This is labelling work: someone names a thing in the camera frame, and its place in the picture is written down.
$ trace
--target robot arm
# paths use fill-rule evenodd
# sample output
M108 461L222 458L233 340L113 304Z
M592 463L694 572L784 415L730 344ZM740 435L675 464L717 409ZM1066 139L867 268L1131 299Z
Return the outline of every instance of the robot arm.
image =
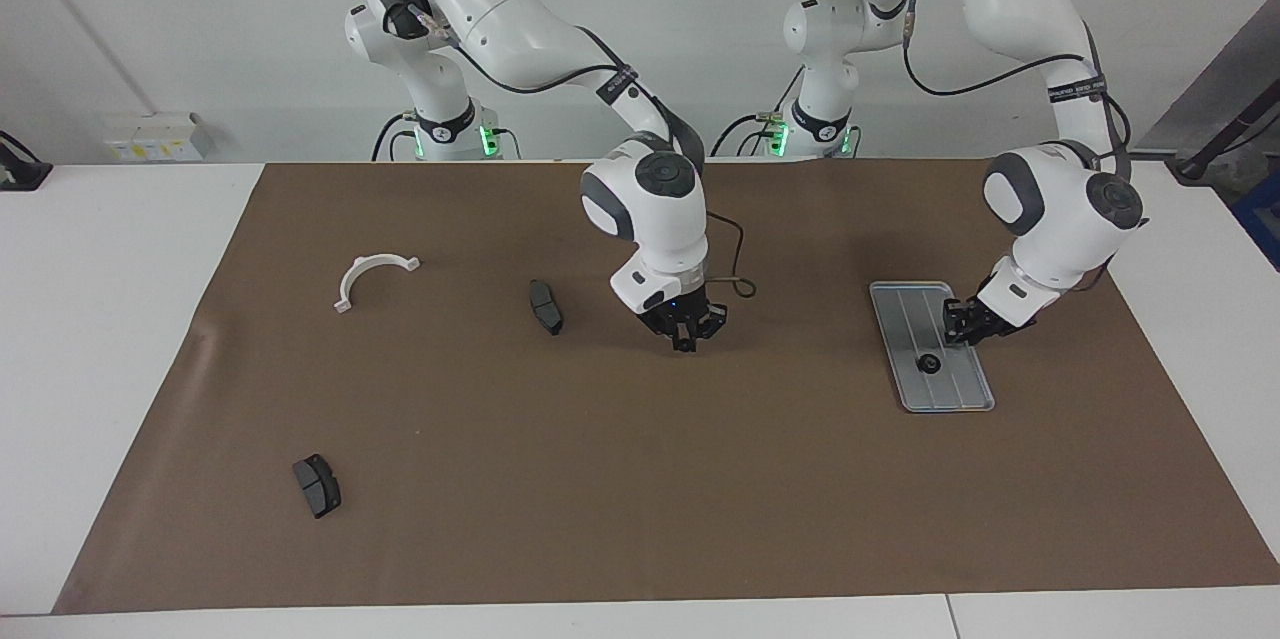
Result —
M680 351L724 324L705 292L707 214L696 132L649 92L603 41L540 0L367 0L397 41L452 46L485 78L517 93L590 90L635 132L582 177L588 218L639 246L611 282L618 298Z
M498 115L467 95L462 70L431 54L429 37L397 38L383 32L369 6L347 14L347 41L367 61L397 73L413 100L413 133L420 158L434 161L500 159L493 129Z
M1024 65L1037 64L1060 137L1006 152L988 170L987 205L1018 238L977 297L947 306L948 339L977 344L1033 324L1038 311L1102 266L1142 224L1142 200L1128 182L1129 161L1108 111L1106 78L1071 0L964 0L964 13L984 46ZM914 23L913 0L809 0L792 6L786 33L804 56L805 85L787 111L786 152L835 151L858 87L845 56L909 46Z

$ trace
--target wall socket panel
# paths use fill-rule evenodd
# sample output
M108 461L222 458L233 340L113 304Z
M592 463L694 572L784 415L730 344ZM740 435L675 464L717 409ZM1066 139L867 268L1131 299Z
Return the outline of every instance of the wall socket panel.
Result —
M118 161L204 161L214 149L191 114L111 114L102 123L102 142Z

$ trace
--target white plastic bracket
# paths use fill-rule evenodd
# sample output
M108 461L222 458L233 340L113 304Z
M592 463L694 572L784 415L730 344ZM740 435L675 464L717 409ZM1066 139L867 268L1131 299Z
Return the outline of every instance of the white plastic bracket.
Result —
M355 286L356 279L360 279L364 273L369 271L374 266L388 265L399 266L404 271L412 271L422 264L416 256L412 259L404 259L393 254L356 257L356 261L351 265L351 269L347 270L347 274L343 275L342 284L338 287L338 303L333 305L333 307L338 310L338 314L351 311L351 288Z

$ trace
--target brown table mat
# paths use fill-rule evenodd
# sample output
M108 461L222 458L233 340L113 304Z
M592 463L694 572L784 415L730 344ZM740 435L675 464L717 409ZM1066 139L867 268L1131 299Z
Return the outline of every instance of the brown table mat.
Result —
M268 168L55 611L1280 581L1110 279L982 347L995 412L900 408L868 286L974 288L1010 243L984 164L712 165L760 293L716 286L696 356L613 297L632 247L581 169ZM379 252L422 266L339 316ZM344 499L319 521L312 452Z

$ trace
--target gray metal tray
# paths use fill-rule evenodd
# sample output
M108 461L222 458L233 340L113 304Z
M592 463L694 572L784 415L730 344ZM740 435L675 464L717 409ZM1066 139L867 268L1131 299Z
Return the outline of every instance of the gray metal tray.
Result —
M941 282L877 282L872 302L902 406L918 414L991 411L987 375L970 346L947 346L942 337L942 302L955 296ZM920 369L922 357L941 361L936 374Z

